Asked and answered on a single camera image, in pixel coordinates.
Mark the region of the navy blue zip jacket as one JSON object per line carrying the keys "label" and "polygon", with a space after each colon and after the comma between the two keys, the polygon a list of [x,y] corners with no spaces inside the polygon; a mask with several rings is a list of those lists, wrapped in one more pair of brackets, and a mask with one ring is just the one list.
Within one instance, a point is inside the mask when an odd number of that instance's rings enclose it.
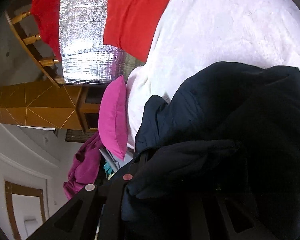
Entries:
{"label": "navy blue zip jacket", "polygon": [[132,239],[300,236],[300,70],[217,62],[145,104],[121,219]]}

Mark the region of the teal garment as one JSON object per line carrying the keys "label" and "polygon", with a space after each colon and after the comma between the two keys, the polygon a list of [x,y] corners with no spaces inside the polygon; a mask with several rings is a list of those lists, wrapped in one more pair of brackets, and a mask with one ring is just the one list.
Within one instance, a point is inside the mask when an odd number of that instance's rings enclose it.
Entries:
{"label": "teal garment", "polygon": [[111,177],[111,175],[114,173],[113,168],[110,166],[109,163],[105,163],[103,169],[107,178]]}

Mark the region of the purple fleece garment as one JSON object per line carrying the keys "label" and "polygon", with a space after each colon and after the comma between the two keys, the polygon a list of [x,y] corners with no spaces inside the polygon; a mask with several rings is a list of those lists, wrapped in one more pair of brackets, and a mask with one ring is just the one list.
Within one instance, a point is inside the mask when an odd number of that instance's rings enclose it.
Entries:
{"label": "purple fleece garment", "polygon": [[96,132],[74,155],[68,172],[68,181],[63,183],[64,193],[68,200],[96,180],[102,157],[101,148],[103,144],[99,133]]}

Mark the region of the grey garment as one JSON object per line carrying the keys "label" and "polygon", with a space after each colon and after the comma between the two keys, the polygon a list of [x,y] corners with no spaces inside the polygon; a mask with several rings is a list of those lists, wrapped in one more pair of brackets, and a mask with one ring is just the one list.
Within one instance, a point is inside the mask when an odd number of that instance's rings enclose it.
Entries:
{"label": "grey garment", "polygon": [[112,155],[111,152],[106,148],[101,148],[99,151],[114,172],[117,172],[121,167],[125,166],[133,159],[133,154],[129,151],[126,152],[123,160]]}

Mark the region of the magenta pillow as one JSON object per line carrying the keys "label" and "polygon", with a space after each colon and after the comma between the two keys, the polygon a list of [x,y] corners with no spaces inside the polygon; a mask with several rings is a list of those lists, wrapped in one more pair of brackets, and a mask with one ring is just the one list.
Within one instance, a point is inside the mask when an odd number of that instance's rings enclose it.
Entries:
{"label": "magenta pillow", "polygon": [[126,98],[125,78],[119,76],[106,87],[98,115],[101,141],[120,160],[125,158],[128,141]]}

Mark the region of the brown wooden pillar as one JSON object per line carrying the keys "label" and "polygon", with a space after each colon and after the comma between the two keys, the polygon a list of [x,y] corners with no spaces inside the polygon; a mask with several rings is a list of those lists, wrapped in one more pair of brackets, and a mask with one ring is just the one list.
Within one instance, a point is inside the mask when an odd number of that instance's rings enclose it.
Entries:
{"label": "brown wooden pillar", "polygon": [[50,81],[1,86],[0,124],[97,131],[103,93],[103,88]]}

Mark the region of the silver foil insulation panel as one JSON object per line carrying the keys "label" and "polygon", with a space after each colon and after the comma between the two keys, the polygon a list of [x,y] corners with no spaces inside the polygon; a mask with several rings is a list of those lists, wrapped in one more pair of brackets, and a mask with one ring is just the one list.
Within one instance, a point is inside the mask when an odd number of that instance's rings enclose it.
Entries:
{"label": "silver foil insulation panel", "polygon": [[144,64],[103,44],[106,17],[107,0],[61,0],[59,47],[66,84],[105,86]]}

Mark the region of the red pillow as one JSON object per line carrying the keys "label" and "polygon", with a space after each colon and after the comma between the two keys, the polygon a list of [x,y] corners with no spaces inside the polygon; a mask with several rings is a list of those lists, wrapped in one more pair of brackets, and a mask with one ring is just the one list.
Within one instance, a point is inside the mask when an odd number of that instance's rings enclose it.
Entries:
{"label": "red pillow", "polygon": [[146,62],[155,30],[170,0],[108,0],[103,44]]}

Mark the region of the red blanket on railing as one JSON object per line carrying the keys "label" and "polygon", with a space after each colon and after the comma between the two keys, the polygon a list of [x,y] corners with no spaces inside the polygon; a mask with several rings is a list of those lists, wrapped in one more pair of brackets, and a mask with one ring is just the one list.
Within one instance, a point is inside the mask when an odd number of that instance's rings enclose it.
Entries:
{"label": "red blanket on railing", "polygon": [[59,10],[61,0],[32,0],[31,14],[41,39],[53,51],[58,60],[61,60],[59,48]]}

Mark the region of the white embossed bed cover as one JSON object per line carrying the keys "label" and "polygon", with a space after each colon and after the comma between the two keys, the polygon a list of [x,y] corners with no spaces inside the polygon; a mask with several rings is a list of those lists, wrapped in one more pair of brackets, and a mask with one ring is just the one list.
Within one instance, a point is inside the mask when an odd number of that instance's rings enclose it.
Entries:
{"label": "white embossed bed cover", "polygon": [[170,0],[147,62],[128,78],[128,142],[135,148],[151,96],[171,102],[185,80],[217,62],[300,70],[298,7],[292,0]]}

